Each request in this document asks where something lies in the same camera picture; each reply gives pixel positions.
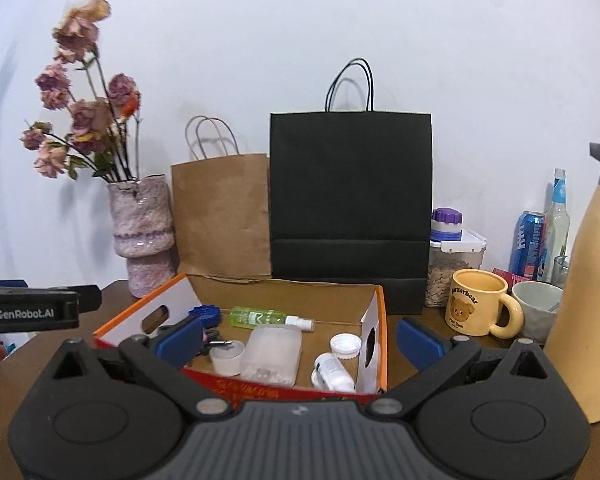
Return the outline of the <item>white tube bottle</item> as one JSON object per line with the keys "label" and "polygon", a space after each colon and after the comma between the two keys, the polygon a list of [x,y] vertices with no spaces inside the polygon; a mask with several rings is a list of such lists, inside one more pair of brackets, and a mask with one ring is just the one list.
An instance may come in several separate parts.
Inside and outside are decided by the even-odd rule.
{"label": "white tube bottle", "polygon": [[355,381],[332,353],[320,354],[314,361],[311,382],[315,388],[342,393],[356,393]]}

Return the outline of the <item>blue ribbed bottle cap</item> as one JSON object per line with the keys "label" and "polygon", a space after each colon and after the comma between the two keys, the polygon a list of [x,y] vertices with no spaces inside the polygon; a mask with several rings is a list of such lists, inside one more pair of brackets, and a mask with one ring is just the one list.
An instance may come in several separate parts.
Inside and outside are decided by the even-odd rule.
{"label": "blue ribbed bottle cap", "polygon": [[221,310],[214,304],[201,304],[188,311],[191,318],[196,318],[204,328],[215,328],[222,323]]}

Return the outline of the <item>white tape roll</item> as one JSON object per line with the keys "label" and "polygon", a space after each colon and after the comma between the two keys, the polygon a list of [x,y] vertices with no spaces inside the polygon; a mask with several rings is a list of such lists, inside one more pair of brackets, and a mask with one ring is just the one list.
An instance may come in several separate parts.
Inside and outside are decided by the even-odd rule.
{"label": "white tape roll", "polygon": [[212,341],[209,351],[215,374],[234,377],[240,374],[246,345],[239,340]]}

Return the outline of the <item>yellow bear mug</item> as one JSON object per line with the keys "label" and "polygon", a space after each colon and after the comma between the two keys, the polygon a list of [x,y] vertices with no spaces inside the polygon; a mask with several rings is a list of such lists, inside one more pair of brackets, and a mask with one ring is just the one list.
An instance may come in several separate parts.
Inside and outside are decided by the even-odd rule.
{"label": "yellow bear mug", "polygon": [[494,273],[455,271],[445,310],[446,324],[466,336],[515,337],[524,326],[524,311],[507,291],[507,282]]}

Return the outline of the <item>green spray bottle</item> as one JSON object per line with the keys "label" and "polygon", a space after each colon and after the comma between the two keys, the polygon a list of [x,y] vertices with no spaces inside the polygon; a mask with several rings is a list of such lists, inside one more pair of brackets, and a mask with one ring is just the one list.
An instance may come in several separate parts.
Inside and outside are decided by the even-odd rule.
{"label": "green spray bottle", "polygon": [[288,315],[276,310],[234,307],[230,310],[230,325],[254,330],[259,325],[289,325],[302,332],[313,332],[314,321],[300,316]]}

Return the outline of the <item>white ribbed bottle cap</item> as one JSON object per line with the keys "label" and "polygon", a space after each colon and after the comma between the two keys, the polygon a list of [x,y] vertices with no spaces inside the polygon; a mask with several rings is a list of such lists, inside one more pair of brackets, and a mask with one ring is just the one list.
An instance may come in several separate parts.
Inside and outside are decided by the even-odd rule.
{"label": "white ribbed bottle cap", "polygon": [[360,336],[351,333],[339,333],[329,341],[330,351],[337,359],[350,360],[358,356],[362,348]]}

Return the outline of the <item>red orange cardboard box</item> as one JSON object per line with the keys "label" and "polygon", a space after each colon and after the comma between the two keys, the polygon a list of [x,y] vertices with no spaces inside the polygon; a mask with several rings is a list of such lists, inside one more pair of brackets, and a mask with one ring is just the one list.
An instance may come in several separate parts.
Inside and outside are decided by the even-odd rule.
{"label": "red orange cardboard box", "polygon": [[339,333],[362,339],[360,353],[343,362],[355,379],[355,397],[366,404],[388,389],[388,335],[384,292],[379,286],[330,283],[302,283],[283,280],[227,281],[184,273],[137,300],[94,331],[100,348],[115,347],[129,336],[143,331],[144,318],[166,307],[166,322],[175,324],[200,304],[214,304],[222,311],[220,334],[226,339],[248,340],[248,330],[230,325],[234,307],[276,310],[308,318],[314,330],[302,335],[296,384],[292,388],[245,382],[222,377],[213,371],[208,356],[197,356],[182,369],[194,382],[238,405],[245,400],[304,401],[333,398],[333,392],[312,387],[314,361],[330,350],[329,341]]}

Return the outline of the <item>grey ceramic cup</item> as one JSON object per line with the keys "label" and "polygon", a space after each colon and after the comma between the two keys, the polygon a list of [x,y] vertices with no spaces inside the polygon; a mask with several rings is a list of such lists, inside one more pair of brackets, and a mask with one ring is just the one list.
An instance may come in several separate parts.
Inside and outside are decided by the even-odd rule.
{"label": "grey ceramic cup", "polygon": [[512,296],[524,311],[521,336],[545,344],[557,318],[562,289],[548,283],[525,281],[512,287]]}

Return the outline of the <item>pink textured ceramic vase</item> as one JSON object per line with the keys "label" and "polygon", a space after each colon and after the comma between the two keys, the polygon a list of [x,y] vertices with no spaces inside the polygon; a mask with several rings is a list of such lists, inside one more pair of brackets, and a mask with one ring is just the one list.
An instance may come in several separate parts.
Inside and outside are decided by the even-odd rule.
{"label": "pink textured ceramic vase", "polygon": [[109,183],[114,251],[126,261],[131,294],[147,296],[174,277],[170,192],[164,174]]}

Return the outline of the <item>purple lidded small jar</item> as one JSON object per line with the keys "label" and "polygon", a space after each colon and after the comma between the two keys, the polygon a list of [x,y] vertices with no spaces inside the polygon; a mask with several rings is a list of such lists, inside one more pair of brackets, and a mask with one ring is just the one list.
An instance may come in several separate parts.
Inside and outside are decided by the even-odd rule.
{"label": "purple lidded small jar", "polygon": [[454,208],[440,207],[431,211],[430,240],[457,242],[462,239],[463,214]]}

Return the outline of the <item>blue drink can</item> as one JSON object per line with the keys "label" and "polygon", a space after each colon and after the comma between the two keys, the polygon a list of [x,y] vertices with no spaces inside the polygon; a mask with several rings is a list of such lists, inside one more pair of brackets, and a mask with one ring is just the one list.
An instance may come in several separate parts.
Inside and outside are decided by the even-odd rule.
{"label": "blue drink can", "polygon": [[532,210],[522,212],[515,226],[508,267],[510,273],[529,280],[536,279],[543,230],[544,214]]}

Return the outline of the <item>brown paper bag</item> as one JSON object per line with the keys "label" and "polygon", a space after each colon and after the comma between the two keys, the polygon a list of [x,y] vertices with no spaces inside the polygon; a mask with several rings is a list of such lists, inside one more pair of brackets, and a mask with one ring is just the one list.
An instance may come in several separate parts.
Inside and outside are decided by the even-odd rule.
{"label": "brown paper bag", "polygon": [[201,139],[187,145],[193,159],[171,167],[178,270],[267,280],[272,276],[268,156],[210,157]]}

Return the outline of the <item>clear glass bottle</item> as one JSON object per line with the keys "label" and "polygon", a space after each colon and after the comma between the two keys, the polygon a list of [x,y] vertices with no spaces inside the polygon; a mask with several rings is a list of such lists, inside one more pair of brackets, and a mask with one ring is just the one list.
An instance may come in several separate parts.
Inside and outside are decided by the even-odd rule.
{"label": "clear glass bottle", "polygon": [[567,211],[566,170],[554,170],[552,201],[544,214],[538,280],[548,283],[555,259],[566,251],[570,217]]}

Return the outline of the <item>black paper bag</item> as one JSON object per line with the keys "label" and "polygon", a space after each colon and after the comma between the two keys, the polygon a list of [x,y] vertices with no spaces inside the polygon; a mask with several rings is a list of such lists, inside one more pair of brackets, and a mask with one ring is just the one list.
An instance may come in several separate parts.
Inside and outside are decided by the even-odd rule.
{"label": "black paper bag", "polygon": [[270,118],[272,274],[381,286],[392,315],[422,312],[432,205],[432,119],[364,110]]}

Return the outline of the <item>dried pink flower bouquet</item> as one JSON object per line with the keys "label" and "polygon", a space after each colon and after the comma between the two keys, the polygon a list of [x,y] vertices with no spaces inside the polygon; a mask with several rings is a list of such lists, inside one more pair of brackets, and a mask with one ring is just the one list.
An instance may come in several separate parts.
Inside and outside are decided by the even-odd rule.
{"label": "dried pink flower bouquet", "polygon": [[99,24],[110,15],[107,0],[87,0],[53,28],[53,61],[34,82],[44,110],[63,110],[70,124],[60,131],[50,122],[29,122],[20,136],[43,177],[74,180],[81,169],[107,183],[140,176],[140,88],[125,73],[106,78],[102,68]]}

